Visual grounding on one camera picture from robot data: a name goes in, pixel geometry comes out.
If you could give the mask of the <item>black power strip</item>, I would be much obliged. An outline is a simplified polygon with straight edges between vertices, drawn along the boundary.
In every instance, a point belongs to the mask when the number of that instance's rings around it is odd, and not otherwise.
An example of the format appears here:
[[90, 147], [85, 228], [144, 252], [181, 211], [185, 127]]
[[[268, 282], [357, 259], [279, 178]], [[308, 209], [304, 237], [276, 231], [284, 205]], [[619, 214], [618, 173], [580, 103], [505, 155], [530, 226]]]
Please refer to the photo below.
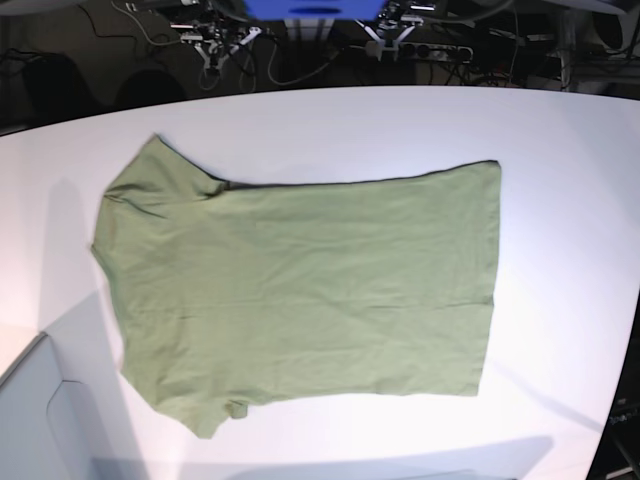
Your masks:
[[417, 60], [450, 64], [469, 64], [474, 57], [470, 47], [416, 42], [401, 42], [387, 46], [368, 41], [364, 45], [364, 52], [378, 60]]

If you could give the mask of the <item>blue box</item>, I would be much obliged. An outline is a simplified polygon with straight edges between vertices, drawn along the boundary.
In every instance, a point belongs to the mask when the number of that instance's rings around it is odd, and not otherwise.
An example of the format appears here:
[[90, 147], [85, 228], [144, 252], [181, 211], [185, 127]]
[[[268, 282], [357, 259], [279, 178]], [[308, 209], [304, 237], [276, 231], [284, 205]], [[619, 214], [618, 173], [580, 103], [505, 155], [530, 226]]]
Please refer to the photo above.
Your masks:
[[246, 0], [249, 14], [259, 20], [358, 19], [373, 20], [384, 0]]

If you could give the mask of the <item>green T-shirt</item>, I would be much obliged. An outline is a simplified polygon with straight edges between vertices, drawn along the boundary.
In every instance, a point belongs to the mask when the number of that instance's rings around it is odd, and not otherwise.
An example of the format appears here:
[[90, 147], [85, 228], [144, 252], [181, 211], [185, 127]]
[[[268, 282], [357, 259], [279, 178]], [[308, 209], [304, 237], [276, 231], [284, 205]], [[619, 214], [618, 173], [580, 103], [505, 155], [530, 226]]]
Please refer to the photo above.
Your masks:
[[151, 138], [106, 189], [92, 253], [122, 374], [208, 439], [253, 406], [474, 396], [499, 263], [501, 167], [249, 185]]

